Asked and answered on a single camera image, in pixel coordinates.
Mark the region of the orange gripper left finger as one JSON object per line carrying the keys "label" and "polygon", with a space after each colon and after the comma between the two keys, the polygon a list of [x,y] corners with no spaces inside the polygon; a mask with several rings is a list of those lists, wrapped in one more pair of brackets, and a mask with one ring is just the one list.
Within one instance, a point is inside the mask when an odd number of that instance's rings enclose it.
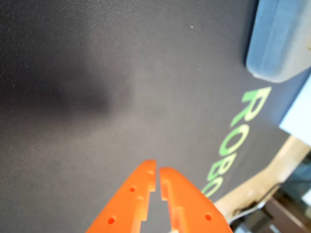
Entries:
{"label": "orange gripper left finger", "polygon": [[156,161],[141,163],[88,228],[88,233],[139,233],[156,190]]}

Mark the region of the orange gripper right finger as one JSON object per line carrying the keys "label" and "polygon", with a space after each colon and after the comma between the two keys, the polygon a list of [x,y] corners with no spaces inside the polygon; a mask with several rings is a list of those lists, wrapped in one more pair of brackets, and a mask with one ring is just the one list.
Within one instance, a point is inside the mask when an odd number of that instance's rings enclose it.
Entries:
{"label": "orange gripper right finger", "polygon": [[213,202],[183,174],[171,167],[159,170],[161,198],[168,204],[171,230],[179,233],[231,233]]}

